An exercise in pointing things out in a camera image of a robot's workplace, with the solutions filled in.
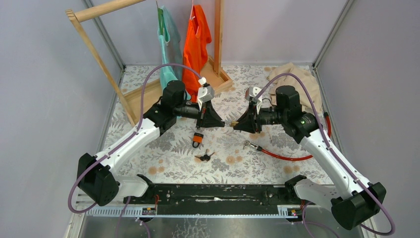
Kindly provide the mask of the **orange black padlock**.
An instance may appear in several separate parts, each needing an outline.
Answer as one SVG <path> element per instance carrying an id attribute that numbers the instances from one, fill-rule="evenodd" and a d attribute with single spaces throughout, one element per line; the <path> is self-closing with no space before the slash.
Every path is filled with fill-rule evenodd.
<path id="1" fill-rule="evenodd" d="M 198 148 L 202 141 L 203 141 L 204 135 L 201 133 L 194 133 L 193 138 L 192 138 L 192 147 L 193 148 Z"/>

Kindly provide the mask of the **black key bunch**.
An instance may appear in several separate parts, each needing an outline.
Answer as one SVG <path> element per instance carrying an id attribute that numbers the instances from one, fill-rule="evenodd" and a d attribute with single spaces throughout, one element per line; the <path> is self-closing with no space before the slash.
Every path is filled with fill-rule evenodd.
<path id="1" fill-rule="evenodd" d="M 211 157 L 215 154 L 215 152 L 210 152 L 209 149 L 206 149 L 204 154 L 194 156 L 195 160 L 198 162 L 208 162 L 211 160 Z"/>

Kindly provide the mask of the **brass padlock with key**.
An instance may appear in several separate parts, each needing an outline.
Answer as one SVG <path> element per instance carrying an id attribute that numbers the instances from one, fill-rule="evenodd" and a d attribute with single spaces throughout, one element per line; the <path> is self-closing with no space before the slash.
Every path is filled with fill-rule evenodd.
<path id="1" fill-rule="evenodd" d="M 228 127 L 235 127 L 237 125 L 237 121 L 224 121 L 225 126 Z"/>

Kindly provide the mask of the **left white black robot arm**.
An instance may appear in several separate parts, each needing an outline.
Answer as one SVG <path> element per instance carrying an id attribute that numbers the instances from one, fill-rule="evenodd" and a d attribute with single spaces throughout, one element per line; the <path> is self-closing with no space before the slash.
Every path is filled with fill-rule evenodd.
<path id="1" fill-rule="evenodd" d="M 117 172 L 134 153 L 175 125 L 178 117 L 195 119 L 198 128 L 224 126 L 212 106 L 214 89 L 208 83 L 199 88 L 195 103 L 186 100 L 185 94 L 183 82 L 169 82 L 158 101 L 146 111 L 134 128 L 96 155 L 86 153 L 80 157 L 76 184 L 95 205 L 105 206 L 116 197 L 128 196 L 134 196 L 143 204 L 152 201 L 154 191 L 150 188 L 150 182 L 139 176 L 117 176 Z"/>

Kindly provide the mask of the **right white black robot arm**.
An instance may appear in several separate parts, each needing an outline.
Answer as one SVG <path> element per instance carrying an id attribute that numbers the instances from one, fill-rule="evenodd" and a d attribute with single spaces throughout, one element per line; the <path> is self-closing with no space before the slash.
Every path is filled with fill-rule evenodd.
<path id="1" fill-rule="evenodd" d="M 330 211 L 340 226 L 351 230 L 380 211 L 385 187 L 360 174 L 337 150 L 316 117 L 302 110 L 300 95 L 293 86 L 276 89 L 277 105 L 262 108 L 261 88 L 249 87 L 249 106 L 234 130 L 259 133 L 263 125 L 283 126 L 287 135 L 308 151 L 332 180 L 335 188 L 315 184 L 305 176 L 285 183 L 284 198 L 290 204 L 306 200 Z"/>

